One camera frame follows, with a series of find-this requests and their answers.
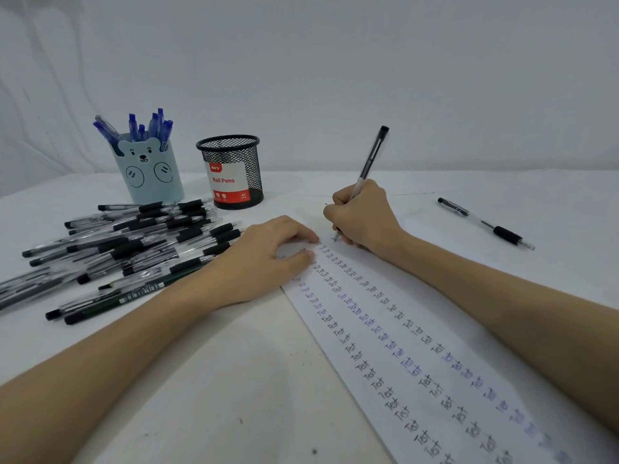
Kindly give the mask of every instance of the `bear-shaped pen holder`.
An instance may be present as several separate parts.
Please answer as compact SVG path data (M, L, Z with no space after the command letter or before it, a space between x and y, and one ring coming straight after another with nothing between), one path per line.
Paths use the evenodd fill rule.
M185 194L172 143L168 141L166 149L160 151L161 143L156 138L129 141L128 133L121 136L124 140L110 147L133 203L181 201Z

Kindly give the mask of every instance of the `black rim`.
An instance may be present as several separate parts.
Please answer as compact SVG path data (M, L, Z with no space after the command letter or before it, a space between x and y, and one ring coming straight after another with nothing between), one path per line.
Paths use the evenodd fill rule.
M236 147L212 147L210 143L219 140L234 140L234 139L247 139L252 140L249 143L245 143L244 145L238 145ZM260 143L260 139L253 135L221 135L220 137L211 137L209 139L200 140L196 143L196 148L200 151L214 151L215 153L222 153L226 151L241 151L246 150L247 148L253 148Z

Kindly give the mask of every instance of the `black metal mesh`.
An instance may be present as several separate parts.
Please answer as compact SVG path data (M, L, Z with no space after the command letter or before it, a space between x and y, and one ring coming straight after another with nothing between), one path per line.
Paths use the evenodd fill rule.
M206 139L196 144L205 163L245 163L247 183L251 189L262 190L258 148L260 140L249 135L228 135Z

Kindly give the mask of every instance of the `pen holder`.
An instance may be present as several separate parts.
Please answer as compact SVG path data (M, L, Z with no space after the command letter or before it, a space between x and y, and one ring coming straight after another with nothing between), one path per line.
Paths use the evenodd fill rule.
M260 139L253 135L224 135L196 143L209 175L216 207L241 210L262 202L259 143Z
M144 205L151 202L179 202L185 196L181 177L178 175L172 143L168 141L165 151L156 138L146 141L129 141L129 134L118 146L110 144L124 183L133 203Z

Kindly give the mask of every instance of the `red and white label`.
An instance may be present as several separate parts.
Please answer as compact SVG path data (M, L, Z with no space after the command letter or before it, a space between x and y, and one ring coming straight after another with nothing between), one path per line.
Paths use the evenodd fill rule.
M245 163L204 163L211 181L213 200L220 203L250 201Z

